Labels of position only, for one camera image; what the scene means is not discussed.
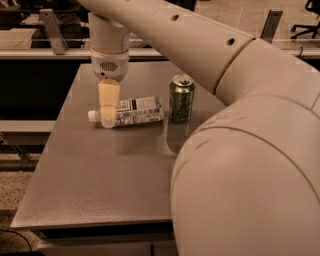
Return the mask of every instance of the gray table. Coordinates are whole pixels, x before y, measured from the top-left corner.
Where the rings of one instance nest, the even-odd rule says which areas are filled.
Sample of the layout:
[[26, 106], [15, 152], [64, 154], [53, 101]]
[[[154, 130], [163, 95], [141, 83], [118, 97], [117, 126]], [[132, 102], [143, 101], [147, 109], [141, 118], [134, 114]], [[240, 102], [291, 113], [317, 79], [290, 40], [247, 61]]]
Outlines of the gray table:
[[121, 98], [158, 95], [165, 120], [103, 129], [88, 121], [96, 109], [98, 80], [80, 67], [12, 223], [14, 229], [59, 229], [171, 220], [170, 177], [176, 152], [208, 117], [224, 106], [196, 86], [192, 119], [168, 121], [170, 62], [130, 63]]

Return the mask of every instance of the can lid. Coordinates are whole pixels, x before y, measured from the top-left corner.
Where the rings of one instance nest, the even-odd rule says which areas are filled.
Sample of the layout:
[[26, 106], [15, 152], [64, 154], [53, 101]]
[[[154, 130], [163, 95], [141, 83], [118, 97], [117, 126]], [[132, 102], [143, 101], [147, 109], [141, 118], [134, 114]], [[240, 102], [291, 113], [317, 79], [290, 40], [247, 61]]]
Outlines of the can lid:
[[186, 74], [179, 74], [172, 78], [172, 82], [180, 87], [190, 86], [193, 84], [193, 79]]

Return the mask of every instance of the desk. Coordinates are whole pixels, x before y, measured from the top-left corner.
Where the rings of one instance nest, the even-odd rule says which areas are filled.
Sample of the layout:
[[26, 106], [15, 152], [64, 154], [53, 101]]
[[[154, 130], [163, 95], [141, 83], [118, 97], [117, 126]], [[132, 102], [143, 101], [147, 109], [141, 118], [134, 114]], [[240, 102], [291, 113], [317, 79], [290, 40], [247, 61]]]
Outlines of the desk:
[[165, 120], [103, 129], [88, 121], [88, 111], [97, 108], [98, 80], [91, 65], [82, 64], [11, 227], [41, 231], [47, 238], [72, 237], [70, 230], [78, 237], [97, 236], [99, 228], [111, 226], [168, 228], [176, 153], [224, 108], [196, 84], [191, 120], [168, 121], [169, 84], [180, 72], [167, 61], [130, 63], [120, 98], [161, 96]]

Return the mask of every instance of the metal table surface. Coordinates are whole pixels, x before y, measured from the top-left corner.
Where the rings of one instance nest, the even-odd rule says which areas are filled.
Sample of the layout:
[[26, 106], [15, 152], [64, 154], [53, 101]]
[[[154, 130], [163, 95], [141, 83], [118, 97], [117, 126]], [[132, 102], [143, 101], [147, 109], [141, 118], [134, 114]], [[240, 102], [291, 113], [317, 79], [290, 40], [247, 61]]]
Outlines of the metal table surface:
[[88, 121], [98, 80], [82, 64], [11, 227], [55, 229], [171, 220], [170, 178], [176, 152], [224, 106], [196, 85], [192, 119], [168, 121], [169, 84], [181, 71], [170, 62], [130, 63], [121, 99], [158, 95], [161, 123], [103, 129]]

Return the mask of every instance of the green can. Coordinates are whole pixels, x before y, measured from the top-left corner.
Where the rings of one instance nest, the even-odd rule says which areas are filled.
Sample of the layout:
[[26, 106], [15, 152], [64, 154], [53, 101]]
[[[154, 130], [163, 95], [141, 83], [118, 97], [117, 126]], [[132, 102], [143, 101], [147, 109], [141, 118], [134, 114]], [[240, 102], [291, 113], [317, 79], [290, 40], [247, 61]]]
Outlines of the green can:
[[183, 123], [190, 119], [194, 89], [194, 81], [188, 75], [179, 74], [172, 78], [169, 118], [173, 122]]

